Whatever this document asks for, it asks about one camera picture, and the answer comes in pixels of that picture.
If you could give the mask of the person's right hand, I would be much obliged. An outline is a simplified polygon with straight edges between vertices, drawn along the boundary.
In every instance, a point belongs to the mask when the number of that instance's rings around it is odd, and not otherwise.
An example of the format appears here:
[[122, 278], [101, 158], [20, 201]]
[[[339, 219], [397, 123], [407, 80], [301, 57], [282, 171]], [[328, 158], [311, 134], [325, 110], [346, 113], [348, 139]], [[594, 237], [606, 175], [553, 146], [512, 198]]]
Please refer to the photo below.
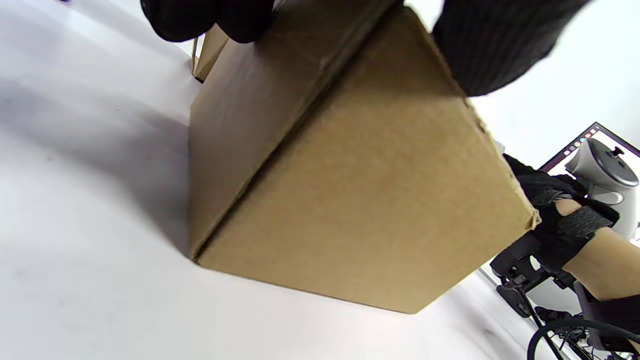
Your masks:
[[521, 189], [538, 211], [541, 223], [532, 231], [540, 246], [534, 257], [554, 272], [578, 255], [602, 228], [612, 228], [619, 213], [586, 195], [569, 175], [550, 175], [503, 154]]

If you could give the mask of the person's left hand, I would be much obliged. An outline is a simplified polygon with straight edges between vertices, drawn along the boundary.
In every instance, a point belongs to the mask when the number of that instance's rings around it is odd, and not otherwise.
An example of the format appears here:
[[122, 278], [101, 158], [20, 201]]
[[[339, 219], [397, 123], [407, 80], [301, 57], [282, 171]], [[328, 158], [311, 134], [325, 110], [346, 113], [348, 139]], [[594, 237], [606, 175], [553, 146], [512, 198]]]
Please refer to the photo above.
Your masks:
[[[587, 0], [446, 0], [432, 28], [452, 77], [469, 97], [512, 84], [548, 57]], [[142, 13], [169, 43], [195, 39], [217, 25], [237, 43], [268, 29], [273, 0], [142, 0]]]

